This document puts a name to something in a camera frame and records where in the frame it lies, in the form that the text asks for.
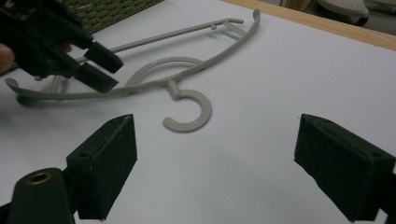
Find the gray plastic hanger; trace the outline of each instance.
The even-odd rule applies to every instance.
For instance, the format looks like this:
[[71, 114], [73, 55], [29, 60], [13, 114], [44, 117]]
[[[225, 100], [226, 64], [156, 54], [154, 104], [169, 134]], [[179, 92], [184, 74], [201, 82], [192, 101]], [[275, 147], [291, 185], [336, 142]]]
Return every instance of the gray plastic hanger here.
[[[243, 29], [235, 26], [233, 23], [243, 23], [244, 21], [239, 20], [239, 19], [224, 19], [220, 21], [212, 21], [208, 23], [204, 23], [201, 25], [197, 26], [192, 26], [190, 28], [185, 28], [182, 30], [170, 32], [167, 34], [163, 35], [156, 35], [154, 37], [150, 37], [147, 39], [139, 40], [130, 44], [122, 45], [115, 47], [111, 49], [112, 52], [121, 52], [127, 49], [133, 49], [137, 48], [139, 46], [147, 45], [150, 43], [154, 43], [160, 40], [164, 40], [167, 38], [171, 38], [174, 36], [178, 35], [184, 35], [188, 34], [191, 32], [203, 30], [206, 28], [211, 28], [212, 30], [217, 29], [217, 26], [219, 25], [224, 25], [227, 28], [231, 29], [235, 33], [237, 33], [239, 38], [227, 49], [225, 49], [223, 52], [220, 54], [209, 58], [205, 61], [201, 61], [198, 59], [193, 59], [189, 57], [169, 57], [169, 58], [164, 58], [160, 59], [158, 61], [148, 63], [147, 65], [143, 66], [141, 69], [139, 69], [137, 72], [135, 72], [131, 78], [128, 80], [127, 84], [123, 88], [116, 88], [113, 89], [112, 91], [109, 91], [107, 93], [99, 93], [99, 92], [83, 92], [83, 93], [62, 93], [60, 92], [60, 87], [61, 83], [63, 82], [63, 77], [55, 76], [51, 82], [51, 87], [50, 91], [48, 92], [43, 92], [43, 91], [32, 91], [32, 90], [27, 90], [24, 88], [19, 87], [18, 82], [15, 79], [12, 78], [6, 78], [6, 83], [8, 86], [15, 91], [18, 95], [24, 96], [30, 99], [35, 99], [35, 100], [54, 100], [54, 101], [65, 101], [65, 100], [88, 100], [88, 99], [97, 99], [97, 98], [105, 98], [105, 97], [115, 97], [115, 96], [120, 96], [120, 95], [125, 95], [125, 94], [132, 94], [138, 91], [144, 91], [150, 88], [154, 87], [166, 87], [172, 98], [174, 100], [178, 100], [181, 98], [189, 98], [192, 99], [194, 102], [196, 102], [202, 109], [201, 115], [198, 117], [198, 119], [188, 122], [188, 123], [180, 123], [175, 121], [174, 119], [171, 118], [166, 118], [163, 120], [163, 125], [165, 128], [167, 128], [170, 131], [177, 132], [177, 133], [188, 133], [188, 132], [193, 132], [196, 131], [203, 126], [205, 126], [211, 117], [212, 114], [212, 107], [209, 102], [209, 100], [200, 92], [198, 91], [192, 91], [192, 90], [180, 90], [177, 86], [177, 83], [189, 76], [192, 76], [196, 73], [198, 73], [201, 70], [206, 69], [207, 67], [213, 65], [214, 63], [217, 63], [218, 61], [222, 60], [231, 52], [238, 48], [240, 45], [242, 45], [244, 42], [248, 40], [249, 37], [251, 37], [254, 32], [257, 30], [260, 24], [260, 19], [261, 19], [261, 13], [258, 9], [253, 11], [253, 19], [254, 22], [252, 26], [247, 30], [244, 31]], [[78, 58], [77, 61], [80, 63], [88, 61], [87, 59], [81, 57]], [[149, 69], [163, 64], [163, 63], [170, 63], [170, 62], [185, 62], [185, 63], [194, 63], [195, 66], [188, 68], [184, 71], [181, 71], [177, 74], [174, 74], [170, 77], [165, 77], [145, 83], [140, 83], [138, 84], [137, 81], [139, 78], [141, 78], [145, 72], [147, 72]]]

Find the hook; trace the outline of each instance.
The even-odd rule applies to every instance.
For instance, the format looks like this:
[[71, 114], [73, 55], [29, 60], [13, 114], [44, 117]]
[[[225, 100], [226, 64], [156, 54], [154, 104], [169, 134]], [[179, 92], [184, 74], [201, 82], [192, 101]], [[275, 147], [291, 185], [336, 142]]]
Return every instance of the hook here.
[[163, 126], [166, 129], [176, 133], [190, 133], [204, 127], [209, 122], [212, 115], [212, 106], [203, 94], [198, 91], [180, 90], [174, 80], [167, 82], [167, 88], [174, 101], [181, 98], [191, 98], [201, 107], [202, 112], [198, 119], [188, 123], [180, 123], [174, 119], [165, 118], [163, 120]]

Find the woven basket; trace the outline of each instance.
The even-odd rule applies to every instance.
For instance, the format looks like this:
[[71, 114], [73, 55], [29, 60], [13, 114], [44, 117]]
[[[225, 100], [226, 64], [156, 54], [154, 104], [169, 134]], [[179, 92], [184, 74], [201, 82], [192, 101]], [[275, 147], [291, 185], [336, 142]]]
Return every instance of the woven basket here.
[[91, 34], [124, 20], [162, 0], [66, 0], [70, 11], [82, 21]]

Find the finger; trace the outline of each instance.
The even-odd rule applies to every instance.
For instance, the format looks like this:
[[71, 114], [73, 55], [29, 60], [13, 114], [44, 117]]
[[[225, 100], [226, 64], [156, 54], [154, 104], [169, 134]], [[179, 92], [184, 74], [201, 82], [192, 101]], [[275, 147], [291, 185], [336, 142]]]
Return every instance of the finger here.
[[0, 71], [8, 69], [15, 60], [15, 54], [6, 45], [0, 44]]

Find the white table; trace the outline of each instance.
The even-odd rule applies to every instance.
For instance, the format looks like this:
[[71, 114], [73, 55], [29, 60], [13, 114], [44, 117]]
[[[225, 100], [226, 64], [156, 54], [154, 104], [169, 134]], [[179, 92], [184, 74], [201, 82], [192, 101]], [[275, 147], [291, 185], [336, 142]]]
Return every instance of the white table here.
[[[220, 1], [165, 0], [95, 37], [111, 48], [227, 17], [244, 19], [242, 27], [248, 28], [251, 14]], [[124, 83], [162, 57], [206, 59], [233, 42], [221, 31], [205, 30], [126, 51], [115, 78]], [[199, 106], [173, 102], [166, 89], [99, 101], [19, 104], [2, 81], [0, 204], [10, 201], [21, 177], [47, 167], [64, 169], [65, 157], [103, 123], [133, 113], [138, 161], [106, 223], [347, 224], [293, 161], [299, 117], [333, 120], [396, 155], [395, 59], [395, 51], [263, 14], [242, 48], [180, 82], [213, 105], [208, 124], [186, 134], [169, 132], [162, 119], [190, 121]], [[156, 71], [167, 76], [175, 68]], [[10, 76], [36, 88], [21, 70]], [[77, 83], [72, 89], [87, 90]], [[375, 223], [384, 220], [381, 212]]]

